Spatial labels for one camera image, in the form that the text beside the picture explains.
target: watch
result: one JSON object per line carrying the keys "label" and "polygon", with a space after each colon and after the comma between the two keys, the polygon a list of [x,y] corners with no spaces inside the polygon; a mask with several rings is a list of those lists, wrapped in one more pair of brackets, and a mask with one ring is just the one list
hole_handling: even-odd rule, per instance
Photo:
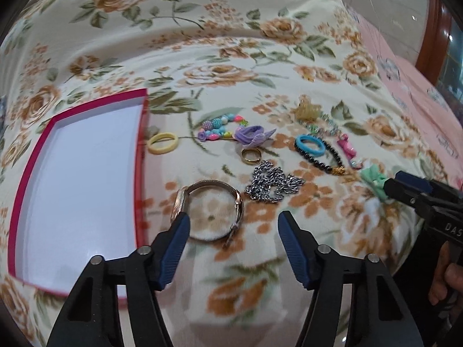
{"label": "watch", "polygon": [[181,188],[177,192],[177,198],[175,199],[174,207],[172,209],[172,214],[170,215],[170,221],[173,222],[177,218],[179,213],[182,211],[188,214],[186,210],[189,204],[190,193],[204,186],[218,186],[219,188],[225,189],[227,192],[233,195],[233,197],[235,197],[235,210],[236,210],[235,221],[230,225],[229,230],[225,234],[221,233],[220,235],[214,236],[213,238],[204,238],[204,237],[192,235],[190,233],[190,237],[192,239],[200,240],[200,241],[216,241],[216,240],[220,240],[228,236],[224,244],[224,247],[226,248],[230,245],[230,243],[232,242],[231,240],[233,238],[233,235],[235,235],[236,231],[238,231],[239,229],[239,226],[241,224],[241,218],[244,213],[245,205],[242,200],[240,192],[237,191],[232,186],[228,185],[227,183],[224,183],[223,181],[202,180],[202,181],[198,181],[197,183],[194,183],[193,185],[184,186],[183,188]]}

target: purple hair tie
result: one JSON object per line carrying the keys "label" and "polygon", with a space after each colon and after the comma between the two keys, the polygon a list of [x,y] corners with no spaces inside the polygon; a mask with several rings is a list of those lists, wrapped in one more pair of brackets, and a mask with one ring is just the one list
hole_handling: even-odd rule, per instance
{"label": "purple hair tie", "polygon": [[276,129],[264,132],[263,127],[260,125],[253,125],[250,127],[238,127],[235,130],[235,140],[242,144],[243,148],[253,148],[263,144]]}

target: silver bolt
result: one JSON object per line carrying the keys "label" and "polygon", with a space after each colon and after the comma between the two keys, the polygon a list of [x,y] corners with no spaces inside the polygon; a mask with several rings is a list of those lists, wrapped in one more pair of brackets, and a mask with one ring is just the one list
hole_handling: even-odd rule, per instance
{"label": "silver bolt", "polygon": [[367,256],[367,258],[368,258],[368,261],[370,261],[370,262],[373,262],[373,263],[379,262],[379,257],[378,257],[376,254],[374,254],[374,253],[370,253],[370,254]]}
{"label": "silver bolt", "polygon": [[320,253],[323,254],[328,254],[329,252],[331,252],[331,248],[328,247],[328,245],[326,244],[319,245],[318,250]]}
{"label": "silver bolt", "polygon": [[138,254],[148,254],[149,252],[151,252],[151,247],[149,245],[143,245],[137,249]]}
{"label": "silver bolt", "polygon": [[101,257],[100,255],[93,256],[93,257],[90,259],[90,263],[91,263],[92,265],[97,265],[97,264],[101,263],[101,261],[103,261],[103,257]]}

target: watch face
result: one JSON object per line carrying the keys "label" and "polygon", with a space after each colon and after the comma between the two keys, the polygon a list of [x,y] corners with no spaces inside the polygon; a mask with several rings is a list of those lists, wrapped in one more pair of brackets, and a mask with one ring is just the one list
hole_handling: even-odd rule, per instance
{"label": "watch face", "polygon": [[177,198],[175,199],[174,207],[172,209],[172,214],[170,215],[170,222],[172,223],[175,218],[179,215],[183,205],[185,203],[185,198],[187,196],[187,186],[184,186],[177,192]]}

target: human hand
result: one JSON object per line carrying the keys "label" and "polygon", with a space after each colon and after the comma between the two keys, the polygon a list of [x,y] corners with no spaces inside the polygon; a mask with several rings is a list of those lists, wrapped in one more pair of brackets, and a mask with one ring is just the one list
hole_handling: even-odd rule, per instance
{"label": "human hand", "polygon": [[434,278],[429,290],[428,298],[432,305],[436,305],[447,297],[446,285],[460,293],[457,303],[451,311],[452,315],[458,315],[463,309],[463,267],[451,263],[448,241],[440,249]]}

